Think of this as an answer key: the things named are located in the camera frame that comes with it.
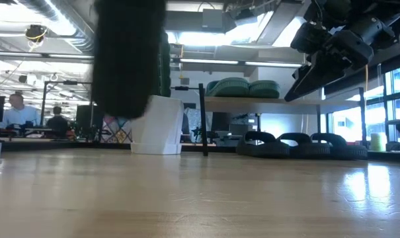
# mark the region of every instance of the ductwork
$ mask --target ductwork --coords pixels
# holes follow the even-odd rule
[[[94,51],[94,31],[70,5],[68,0],[17,0],[20,4],[51,21],[48,26],[60,36],[72,36],[66,40],[84,54]]]

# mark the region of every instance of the ceiling light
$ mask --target ceiling light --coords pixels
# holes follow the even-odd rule
[[[182,32],[178,43],[187,46],[221,46],[224,42],[223,33]]]
[[[302,66],[300,63],[274,63],[274,62],[245,62],[249,66],[263,66],[263,67],[291,67],[299,68]]]
[[[193,3],[193,2],[180,2],[180,1],[168,1],[166,10],[168,11],[188,11],[188,12],[202,12],[204,9],[223,9],[223,3],[215,3],[214,1],[210,1],[210,4],[207,2],[204,2],[201,4],[200,2],[198,3]]]
[[[275,47],[290,47],[291,42],[297,34],[298,29],[305,22],[302,17],[295,17],[291,23],[286,26],[272,46]]]
[[[4,57],[28,57],[28,58],[42,58],[42,54],[39,53],[26,53],[26,52],[0,52],[0,56]]]
[[[215,63],[215,64],[228,64],[236,65],[238,61],[232,60],[212,60],[212,59],[180,59],[181,63]]]
[[[51,58],[68,58],[76,60],[93,60],[94,56],[84,56],[84,55],[67,55],[67,54],[49,54]]]

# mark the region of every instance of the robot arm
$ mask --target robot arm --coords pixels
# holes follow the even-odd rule
[[[296,79],[285,96],[291,101],[369,64],[374,50],[395,43],[390,27],[400,19],[400,0],[312,0],[291,43],[293,49],[308,54],[310,65],[293,74]]]

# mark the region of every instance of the white container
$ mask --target white container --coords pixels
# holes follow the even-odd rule
[[[180,154],[184,104],[179,99],[151,96],[144,116],[133,120],[132,153],[146,155]]]

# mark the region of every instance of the person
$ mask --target person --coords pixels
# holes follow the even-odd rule
[[[64,138],[69,126],[67,120],[61,116],[61,107],[55,106],[53,113],[54,117],[47,121],[47,127],[53,129],[59,137]]]
[[[13,124],[25,125],[27,123],[32,123],[34,126],[40,125],[41,118],[39,113],[35,108],[25,106],[22,95],[16,93],[10,95],[9,102],[12,108],[4,111],[3,121],[0,122],[0,128],[6,128]]]

